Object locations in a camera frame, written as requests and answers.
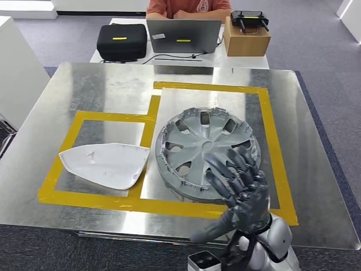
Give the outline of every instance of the white wall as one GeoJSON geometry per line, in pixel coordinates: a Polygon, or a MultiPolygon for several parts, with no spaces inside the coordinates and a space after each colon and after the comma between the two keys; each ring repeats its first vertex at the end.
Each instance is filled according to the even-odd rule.
{"type": "Polygon", "coordinates": [[[55,19],[57,13],[51,1],[0,0],[0,16],[17,19],[55,19]]]}
{"type": "Polygon", "coordinates": [[[361,43],[361,0],[344,0],[337,14],[357,42],[361,43]]]}
{"type": "Polygon", "coordinates": [[[149,0],[51,0],[57,11],[145,12],[149,0]]]}

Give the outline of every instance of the stainless steel tabletop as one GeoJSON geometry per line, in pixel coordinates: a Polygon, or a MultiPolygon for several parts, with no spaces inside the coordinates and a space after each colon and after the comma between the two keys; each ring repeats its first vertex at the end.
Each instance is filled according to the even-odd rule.
{"type": "Polygon", "coordinates": [[[63,63],[0,160],[0,223],[185,242],[223,207],[167,188],[154,141],[182,110],[215,106],[252,127],[271,208],[292,225],[294,245],[353,249],[358,242],[295,73],[241,68],[63,63]],[[151,147],[134,189],[85,181],[57,158],[72,146],[110,142],[151,147]]]}

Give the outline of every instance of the laptop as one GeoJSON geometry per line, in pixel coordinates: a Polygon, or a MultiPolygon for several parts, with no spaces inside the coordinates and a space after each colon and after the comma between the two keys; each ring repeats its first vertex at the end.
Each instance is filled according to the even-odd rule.
{"type": "Polygon", "coordinates": [[[154,53],[214,53],[220,20],[146,20],[154,53]]]}

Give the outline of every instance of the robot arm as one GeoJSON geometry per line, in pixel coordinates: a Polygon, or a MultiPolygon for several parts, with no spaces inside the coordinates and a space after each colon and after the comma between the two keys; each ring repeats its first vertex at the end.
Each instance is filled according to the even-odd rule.
{"type": "Polygon", "coordinates": [[[228,150],[228,157],[229,160],[225,165],[214,155],[205,155],[205,160],[213,168],[206,173],[206,180],[222,195],[228,208],[216,222],[192,234],[192,242],[207,243],[234,229],[249,234],[268,224],[268,186],[265,174],[259,171],[245,148],[240,147],[238,152],[228,150]]]}
{"type": "Polygon", "coordinates": [[[265,174],[245,148],[230,149],[227,156],[225,165],[206,154],[211,170],[205,178],[222,196],[228,209],[210,226],[193,233],[191,241],[207,243],[236,230],[221,256],[224,269],[301,270],[291,247],[289,227],[283,218],[270,213],[265,174]],[[234,256],[234,247],[240,251],[242,260],[234,256]]]}

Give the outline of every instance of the yellow tape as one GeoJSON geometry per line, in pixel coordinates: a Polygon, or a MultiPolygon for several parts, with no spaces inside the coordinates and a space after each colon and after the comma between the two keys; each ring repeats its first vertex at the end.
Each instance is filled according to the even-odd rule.
{"type": "Polygon", "coordinates": [[[256,86],[228,86],[228,85],[213,85],[213,84],[195,84],[195,83],[182,83],[182,82],[163,82],[157,81],[153,83],[154,89],[196,89],[196,90],[212,90],[225,92],[240,92],[258,94],[261,88],[256,86]]]}
{"type": "MultiPolygon", "coordinates": [[[[179,82],[154,82],[154,87],[155,89],[179,88],[259,94],[261,112],[264,120],[266,139],[268,144],[272,169],[274,171],[274,182],[280,203],[280,209],[271,209],[271,212],[285,218],[287,223],[291,226],[298,225],[297,216],[294,209],[290,189],[287,181],[287,176],[283,165],[283,160],[267,89],[179,82]]],[[[67,135],[60,146],[59,152],[72,148],[75,141],[77,134],[81,129],[83,120],[145,123],[140,145],[150,147],[153,137],[154,127],[155,126],[155,121],[158,113],[160,100],[160,96],[151,96],[147,115],[78,111],[70,125],[67,135]]],[[[225,208],[225,206],[216,204],[140,199],[145,170],[142,173],[136,185],[129,190],[127,197],[54,190],[57,178],[61,173],[62,167],[63,165],[61,164],[60,159],[57,154],[43,185],[38,192],[38,199],[39,202],[66,206],[116,209],[122,211],[203,218],[218,218],[225,208]]]]}
{"type": "Polygon", "coordinates": [[[280,211],[278,214],[286,219],[289,225],[298,225],[297,215],[293,206],[291,190],[288,184],[287,175],[284,168],[280,142],[278,141],[276,125],[274,124],[272,108],[270,104],[268,91],[262,89],[259,92],[262,117],[265,126],[265,137],[268,152],[270,153],[271,165],[274,172],[274,183],[277,191],[280,211]]]}
{"type": "MultiPolygon", "coordinates": [[[[140,140],[141,146],[150,148],[150,145],[151,144],[151,140],[153,138],[154,127],[155,126],[155,120],[157,119],[157,115],[158,114],[158,108],[160,103],[161,96],[151,96],[147,116],[151,117],[153,121],[151,123],[145,124],[143,134],[142,135],[142,139],[140,140]]],[[[138,181],[136,181],[135,185],[133,185],[131,189],[129,190],[127,194],[128,198],[140,198],[140,194],[142,193],[142,188],[144,182],[144,176],[145,175],[145,170],[146,168],[145,168],[143,172],[142,172],[142,175],[139,176],[139,178],[138,179],[138,181]]]]}

